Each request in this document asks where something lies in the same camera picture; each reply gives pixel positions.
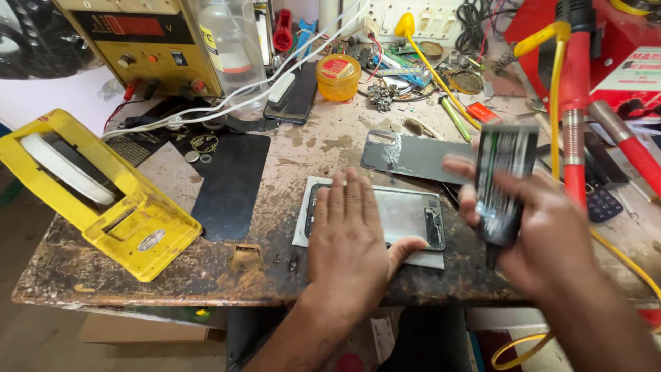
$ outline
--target glue bottle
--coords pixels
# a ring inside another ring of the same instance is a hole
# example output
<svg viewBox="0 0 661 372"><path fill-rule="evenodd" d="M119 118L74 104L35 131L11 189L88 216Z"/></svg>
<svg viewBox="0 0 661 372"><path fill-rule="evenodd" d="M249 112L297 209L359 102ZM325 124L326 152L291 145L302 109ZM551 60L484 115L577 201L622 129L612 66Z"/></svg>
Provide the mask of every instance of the glue bottle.
<svg viewBox="0 0 661 372"><path fill-rule="evenodd" d="M266 79L252 0L195 0L207 53L225 95ZM239 105L267 89L263 83L229 100ZM267 96L237 109L251 113L265 106Z"/></svg>

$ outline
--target hand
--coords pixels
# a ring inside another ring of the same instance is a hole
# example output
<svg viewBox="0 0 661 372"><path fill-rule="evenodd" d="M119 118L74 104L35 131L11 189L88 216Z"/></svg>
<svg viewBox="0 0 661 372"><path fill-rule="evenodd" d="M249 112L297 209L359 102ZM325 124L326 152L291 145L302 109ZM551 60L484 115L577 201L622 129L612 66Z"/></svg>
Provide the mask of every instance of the hand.
<svg viewBox="0 0 661 372"><path fill-rule="evenodd" d="M369 180L350 167L346 181L346 194L341 173L333 177L330 190L317 193L308 248L311 282L305 291L358 322L379 305L404 260L427 242L408 237L387 250Z"/></svg>
<svg viewBox="0 0 661 372"><path fill-rule="evenodd" d="M446 156L443 168L475 178L475 164L460 156ZM551 179L536 174L518 179L496 172L494 181L524 204L518 239L498 258L512 284L538 299L556 285L575 281L577 275L598 271L586 215ZM468 225L476 225L480 217L472 185L462 187L459 204L459 215Z"/></svg>

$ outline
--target black mat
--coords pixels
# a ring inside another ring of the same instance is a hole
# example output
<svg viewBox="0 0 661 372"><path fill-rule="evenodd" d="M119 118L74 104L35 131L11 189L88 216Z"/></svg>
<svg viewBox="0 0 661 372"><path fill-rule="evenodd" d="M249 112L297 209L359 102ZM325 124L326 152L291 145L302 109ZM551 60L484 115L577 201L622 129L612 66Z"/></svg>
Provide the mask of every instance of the black mat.
<svg viewBox="0 0 661 372"><path fill-rule="evenodd" d="M270 143L271 138L254 134L218 137L191 213L204 227L206 240L238 240L248 234Z"/></svg>

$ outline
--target dirty wooden table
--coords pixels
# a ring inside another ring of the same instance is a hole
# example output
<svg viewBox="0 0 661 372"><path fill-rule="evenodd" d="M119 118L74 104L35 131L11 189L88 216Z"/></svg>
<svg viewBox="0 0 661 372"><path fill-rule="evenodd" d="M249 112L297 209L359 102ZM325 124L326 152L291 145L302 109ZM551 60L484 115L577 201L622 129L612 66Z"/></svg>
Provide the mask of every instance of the dirty wooden table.
<svg viewBox="0 0 661 372"><path fill-rule="evenodd" d="M17 303L47 304L91 310L126 305L283 305L296 300L306 284L306 248L291 245L308 175L330 177L351 165L374 184L405 189L442 191L431 183L368 171L360 157L369 129L407 132L402 122L413 117L434 127L446 140L462 142L443 107L433 101L395 103L381 114L357 95L345 105L317 96L308 123L282 124L270 136L271 146L258 192L250 230L240 242L213 243L197 239L150 283L141 283L82 239L72 225L57 216L38 246L13 293ZM480 96L464 96L468 105ZM495 97L506 120L526 113L525 99ZM548 138L542 134L542 142ZM661 211L625 189L640 218L626 213L598 227L657 281L661 280L661 254L652 248L661 242ZM384 304L517 305L525 300L499 275L485 269L483 245L460 221L447 202L443 206L447 249L446 269L404 265L393 280ZM256 244L258 255L235 255L237 243ZM654 299L642 285L598 243L596 254L606 271L641 304Z"/></svg>

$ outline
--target small round battery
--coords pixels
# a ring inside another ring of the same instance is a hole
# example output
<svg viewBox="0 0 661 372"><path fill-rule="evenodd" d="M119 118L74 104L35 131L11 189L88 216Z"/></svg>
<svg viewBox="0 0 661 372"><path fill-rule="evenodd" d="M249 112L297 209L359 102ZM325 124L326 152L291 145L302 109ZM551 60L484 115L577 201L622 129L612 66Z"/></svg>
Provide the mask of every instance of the small round battery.
<svg viewBox="0 0 661 372"><path fill-rule="evenodd" d="M200 159L200 153L197 151L189 151L184 155L184 159L189 163L194 163Z"/></svg>

